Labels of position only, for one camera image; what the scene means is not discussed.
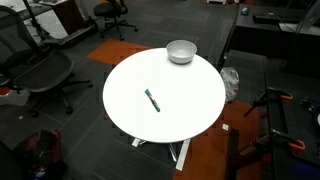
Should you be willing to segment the teal dry-erase marker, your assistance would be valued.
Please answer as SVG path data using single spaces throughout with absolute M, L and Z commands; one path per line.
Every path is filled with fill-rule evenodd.
M 149 89 L 146 89 L 146 90 L 145 90 L 145 94 L 146 94 L 146 95 L 148 96 L 148 98 L 150 99 L 150 101 L 151 101 L 153 107 L 155 108 L 155 110 L 156 110 L 157 112 L 160 112 L 160 111 L 161 111 L 161 110 L 160 110 L 160 107 L 159 107 L 159 105 L 157 104 L 156 100 L 153 98 L 153 96 L 152 96 L 151 92 L 149 91 Z

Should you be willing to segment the white bowl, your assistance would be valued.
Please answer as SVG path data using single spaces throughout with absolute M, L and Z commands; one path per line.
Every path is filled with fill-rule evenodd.
M 168 58 L 177 64 L 191 62 L 197 52 L 194 43 L 187 40 L 174 40 L 166 46 Z

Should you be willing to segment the round white table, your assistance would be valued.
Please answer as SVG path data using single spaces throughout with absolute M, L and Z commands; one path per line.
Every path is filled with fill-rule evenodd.
M 149 89 L 157 112 L 145 94 Z M 164 48 L 135 53 L 120 62 L 103 87 L 103 105 L 112 122 L 137 141 L 172 145 L 176 168 L 184 166 L 191 139 L 211 127 L 225 105 L 225 86 L 215 69 L 196 55 L 184 65 L 171 62 Z

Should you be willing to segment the white plastic bag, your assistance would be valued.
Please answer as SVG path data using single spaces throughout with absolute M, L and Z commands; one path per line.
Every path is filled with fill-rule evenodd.
M 224 82 L 226 98 L 225 102 L 229 103 L 236 99 L 239 90 L 239 75 L 235 68 L 225 67 L 221 70 L 220 75 Z

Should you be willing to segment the black rolling office chair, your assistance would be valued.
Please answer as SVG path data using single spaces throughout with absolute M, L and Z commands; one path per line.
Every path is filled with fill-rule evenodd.
M 94 7 L 94 15 L 96 17 L 103 17 L 105 20 L 105 29 L 100 32 L 100 37 L 104 38 L 105 33 L 116 28 L 119 34 L 119 39 L 124 40 L 123 34 L 120 30 L 120 26 L 131 27 L 135 32 L 138 31 L 138 27 L 129 24 L 126 20 L 118 21 L 118 18 L 128 13 L 128 7 L 125 0 L 105 0 L 104 2 Z

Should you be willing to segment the dark wooden cabinet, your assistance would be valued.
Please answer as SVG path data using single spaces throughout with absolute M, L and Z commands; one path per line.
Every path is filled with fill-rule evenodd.
M 97 23 L 91 16 L 81 13 L 76 0 L 40 0 L 40 4 L 50 6 L 64 27 L 65 43 L 80 41 L 97 32 Z

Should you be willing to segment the black keyboard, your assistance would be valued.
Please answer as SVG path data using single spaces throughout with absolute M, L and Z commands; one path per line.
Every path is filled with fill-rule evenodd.
M 280 17 L 271 13 L 254 14 L 253 21 L 260 24 L 275 24 L 280 22 Z

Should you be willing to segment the black desk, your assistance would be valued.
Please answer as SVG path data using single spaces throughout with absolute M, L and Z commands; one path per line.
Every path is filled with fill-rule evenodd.
M 241 15 L 244 7 L 249 14 Z M 280 22 L 260 24 L 253 21 L 254 14 L 275 14 Z M 319 2 L 305 11 L 275 6 L 240 4 L 221 57 L 217 63 L 221 70 L 231 50 L 239 50 L 277 58 L 287 62 L 286 72 L 320 77 Z

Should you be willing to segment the black mesh office chair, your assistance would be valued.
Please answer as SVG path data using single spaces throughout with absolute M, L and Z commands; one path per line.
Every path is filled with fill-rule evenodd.
M 51 93 L 59 94 L 65 113 L 72 114 L 64 88 L 77 84 L 93 83 L 89 79 L 70 81 L 73 77 L 75 62 L 59 50 L 42 49 L 31 37 L 22 17 L 15 10 L 0 6 L 0 85 L 22 90 L 35 98 L 34 105 L 28 110 L 37 117 L 37 107 Z

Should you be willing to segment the red and black backpack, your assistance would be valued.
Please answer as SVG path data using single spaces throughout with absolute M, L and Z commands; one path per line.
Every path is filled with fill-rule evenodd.
M 62 180 L 67 170 L 57 129 L 33 133 L 16 145 L 13 152 L 26 170 L 27 180 Z

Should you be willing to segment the black workbench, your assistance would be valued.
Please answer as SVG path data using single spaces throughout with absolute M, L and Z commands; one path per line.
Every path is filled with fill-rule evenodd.
M 320 81 L 294 74 L 267 72 L 266 86 L 290 93 L 286 101 L 269 96 L 270 127 L 302 140 L 306 150 L 294 153 L 288 146 L 273 145 L 273 163 L 276 180 L 320 180 L 319 131 L 313 125 L 312 114 L 301 101 L 311 98 L 320 101 Z

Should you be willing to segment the lower orange-handled bar clamp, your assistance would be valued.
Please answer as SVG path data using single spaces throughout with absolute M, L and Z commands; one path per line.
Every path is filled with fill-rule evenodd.
M 296 152 L 302 152 L 306 150 L 305 143 L 302 140 L 291 137 L 290 135 L 273 128 L 270 129 L 268 134 L 254 140 L 252 144 L 254 146 L 267 147 L 271 140 L 275 140 L 277 143 L 284 143 L 291 150 Z

